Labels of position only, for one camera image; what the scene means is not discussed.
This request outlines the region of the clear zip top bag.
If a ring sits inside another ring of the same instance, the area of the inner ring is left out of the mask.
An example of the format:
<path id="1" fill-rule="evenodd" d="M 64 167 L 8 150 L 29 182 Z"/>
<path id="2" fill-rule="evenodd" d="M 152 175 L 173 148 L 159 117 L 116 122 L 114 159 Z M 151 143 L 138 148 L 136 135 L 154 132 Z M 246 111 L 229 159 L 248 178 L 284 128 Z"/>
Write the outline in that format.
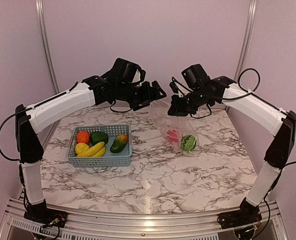
<path id="1" fill-rule="evenodd" d="M 195 131 L 188 121 L 188 118 L 181 116 L 169 116 L 168 110 L 170 108 L 170 102 L 168 100 L 157 100 L 150 104 L 149 114 L 154 126 L 160 131 L 161 136 L 171 145 L 175 153 L 181 153 L 183 155 L 194 157 L 200 154 L 200 145 L 198 139 L 198 133 Z M 171 143 L 166 133 L 168 130 L 177 130 L 179 134 L 179 142 Z M 185 135 L 193 135 L 196 138 L 196 146 L 193 151 L 184 151 L 181 148 L 181 138 Z"/>

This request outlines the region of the red toy strawberry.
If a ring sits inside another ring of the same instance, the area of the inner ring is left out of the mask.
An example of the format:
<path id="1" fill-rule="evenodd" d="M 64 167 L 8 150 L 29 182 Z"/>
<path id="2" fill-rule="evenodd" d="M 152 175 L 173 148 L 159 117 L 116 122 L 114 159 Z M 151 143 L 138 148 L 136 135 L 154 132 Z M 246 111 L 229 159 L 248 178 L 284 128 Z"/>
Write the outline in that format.
<path id="1" fill-rule="evenodd" d="M 179 134 L 178 134 L 178 131 L 175 129 L 168 130 L 166 133 L 166 137 L 171 143 L 179 142 Z"/>

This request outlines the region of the yellow toy bananas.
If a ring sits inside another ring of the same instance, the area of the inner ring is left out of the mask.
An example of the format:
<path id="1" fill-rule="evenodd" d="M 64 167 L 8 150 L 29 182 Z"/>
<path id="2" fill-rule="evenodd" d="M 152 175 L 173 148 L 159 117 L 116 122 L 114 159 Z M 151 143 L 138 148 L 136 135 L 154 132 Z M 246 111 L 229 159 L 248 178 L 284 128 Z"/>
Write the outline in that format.
<path id="1" fill-rule="evenodd" d="M 105 142 L 101 141 L 94 146 L 90 147 L 89 149 L 83 151 L 82 153 L 77 154 L 77 157 L 79 158 L 87 158 L 92 157 L 96 153 L 98 153 L 103 147 L 105 146 Z"/>

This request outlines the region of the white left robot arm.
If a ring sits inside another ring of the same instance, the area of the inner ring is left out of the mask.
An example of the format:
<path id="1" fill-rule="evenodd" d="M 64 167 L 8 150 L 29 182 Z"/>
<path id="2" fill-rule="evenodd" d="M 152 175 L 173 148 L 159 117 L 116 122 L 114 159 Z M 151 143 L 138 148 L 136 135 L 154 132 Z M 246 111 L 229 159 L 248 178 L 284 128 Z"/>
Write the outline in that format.
<path id="1" fill-rule="evenodd" d="M 29 107 L 17 106 L 10 117 L 16 120 L 20 178 L 28 198 L 27 213 L 41 223 L 51 218 L 41 184 L 40 163 L 44 149 L 38 133 L 76 111 L 105 102 L 124 101 L 136 111 L 165 97 L 166 93 L 157 81 L 148 82 L 141 77 L 134 82 L 131 76 L 105 73 L 77 82 L 72 88 Z"/>

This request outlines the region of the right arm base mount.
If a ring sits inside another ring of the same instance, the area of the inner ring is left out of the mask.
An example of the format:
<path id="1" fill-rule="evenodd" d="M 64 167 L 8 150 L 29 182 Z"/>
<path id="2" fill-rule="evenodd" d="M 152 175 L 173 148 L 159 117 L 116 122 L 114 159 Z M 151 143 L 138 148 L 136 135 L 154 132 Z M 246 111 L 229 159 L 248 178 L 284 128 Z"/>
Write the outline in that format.
<path id="1" fill-rule="evenodd" d="M 262 220 L 260 212 L 255 212 L 252 215 L 244 215 L 241 210 L 223 212 L 218 215 L 217 222 L 222 229 L 235 228 L 252 223 L 259 223 Z"/>

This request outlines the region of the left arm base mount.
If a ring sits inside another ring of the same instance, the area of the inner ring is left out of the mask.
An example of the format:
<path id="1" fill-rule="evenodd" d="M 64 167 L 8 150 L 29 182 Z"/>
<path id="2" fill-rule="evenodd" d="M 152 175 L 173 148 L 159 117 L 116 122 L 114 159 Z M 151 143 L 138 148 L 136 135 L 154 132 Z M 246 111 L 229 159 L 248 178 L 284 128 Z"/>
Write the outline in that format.
<path id="1" fill-rule="evenodd" d="M 45 227 L 58 226 L 63 228 L 66 224 L 67 217 L 67 212 L 50 208 L 48 208 L 45 212 L 42 212 L 40 216 L 33 216 L 27 211 L 24 214 L 25 219 L 41 223 Z"/>

